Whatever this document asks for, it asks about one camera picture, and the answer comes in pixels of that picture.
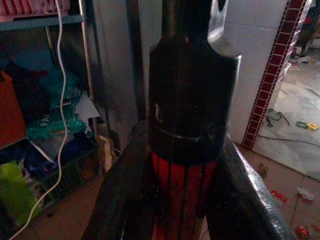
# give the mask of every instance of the cable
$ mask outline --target cable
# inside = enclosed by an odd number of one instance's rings
[[[269,111],[268,111],[268,113],[270,113],[270,112],[273,112],[273,111],[275,111],[274,109],[272,109],[272,108],[270,108],[269,109]],[[272,117],[272,116],[266,116],[266,121],[267,121],[267,125],[268,125],[268,127],[273,127],[274,125],[271,123],[271,120],[275,120],[275,121],[279,121],[280,119],[282,119],[282,118],[284,118],[284,120],[286,121],[286,123],[289,125],[289,126],[291,126],[290,125],[290,122],[288,121],[288,119],[286,118],[286,116],[282,113],[282,112],[280,112],[280,111],[278,111],[277,113],[276,113],[276,115],[278,115],[279,116],[279,118],[274,118],[274,117]]]
[[[304,144],[310,144],[316,147],[320,148],[320,145],[308,142],[308,141],[303,141],[303,140],[295,140],[295,139],[286,139],[286,138],[276,138],[276,137],[269,137],[269,136],[262,136],[262,135],[258,135],[260,138],[264,138],[264,139],[270,139],[270,140],[280,140],[280,141],[290,141],[290,142],[299,142],[299,143],[304,143]]]
[[[55,1],[55,5],[56,5],[56,10],[58,13],[58,20],[59,20],[59,35],[58,35],[58,41],[57,41],[57,55],[58,55],[58,60],[59,60],[59,65],[63,74],[63,87],[61,90],[61,97],[60,97],[60,114],[61,114],[61,118],[62,118],[62,122],[63,122],[63,126],[64,126],[64,137],[62,140],[62,143],[60,145],[59,148],[59,152],[58,152],[58,171],[59,171],[59,175],[58,175],[58,179],[56,181],[56,183],[45,193],[43,194],[39,200],[35,203],[35,205],[33,206],[29,218],[27,220],[27,222],[25,223],[25,225],[18,231],[16,232],[9,240],[13,240],[16,236],[18,236],[30,223],[32,215],[36,209],[36,207],[39,205],[39,203],[50,193],[52,192],[60,183],[61,181],[61,177],[62,177],[62,168],[61,168],[61,153],[62,153],[62,149],[64,148],[66,139],[68,137],[68,128],[67,128],[67,123],[66,123],[66,119],[65,119],[65,115],[64,115],[64,109],[63,109],[63,103],[64,103],[64,96],[65,96],[65,91],[66,91],[66,84],[67,84],[67,76],[66,76],[66,71],[64,68],[64,63],[62,62],[62,58],[61,58],[61,38],[62,38],[62,33],[63,33],[63,24],[62,24],[62,16],[61,16],[61,10],[60,10],[60,5],[59,5],[59,0],[54,0]]]

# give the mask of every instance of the yellow object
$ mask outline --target yellow object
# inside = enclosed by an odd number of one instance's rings
[[[308,126],[308,128],[310,128],[310,129],[312,129],[312,130],[317,130],[317,129],[319,128],[317,124],[312,123],[312,122],[309,122],[309,123],[307,124],[307,126]]]

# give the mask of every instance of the pile of clothes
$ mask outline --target pile of clothes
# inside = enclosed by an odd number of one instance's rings
[[[39,185],[39,180],[58,169],[57,157],[65,134],[60,113],[63,74],[59,67],[37,72],[3,59],[0,69],[12,78],[26,125],[26,139],[0,150],[0,205],[14,224],[21,226],[28,219],[35,197],[43,194],[43,189],[32,192],[31,184]],[[62,165],[84,156],[94,147],[89,119],[99,117],[81,89],[80,79],[69,71],[66,77],[63,113],[68,137],[61,153]]]

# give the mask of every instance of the plastic crate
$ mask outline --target plastic crate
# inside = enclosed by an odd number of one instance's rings
[[[0,149],[25,137],[26,125],[16,97],[13,81],[0,71]]]
[[[59,0],[62,16],[68,15],[70,0]],[[2,0],[0,22],[11,22],[15,18],[56,15],[55,0]]]
[[[85,183],[95,175],[99,168],[98,151],[94,147],[85,155],[68,162],[62,167],[60,184],[49,193],[55,203],[71,193],[77,186]],[[39,180],[45,191],[49,190],[58,180],[59,172],[55,171]]]

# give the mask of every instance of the orange crate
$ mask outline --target orange crate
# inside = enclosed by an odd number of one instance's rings
[[[0,71],[0,149],[25,137],[26,125],[12,78]]]

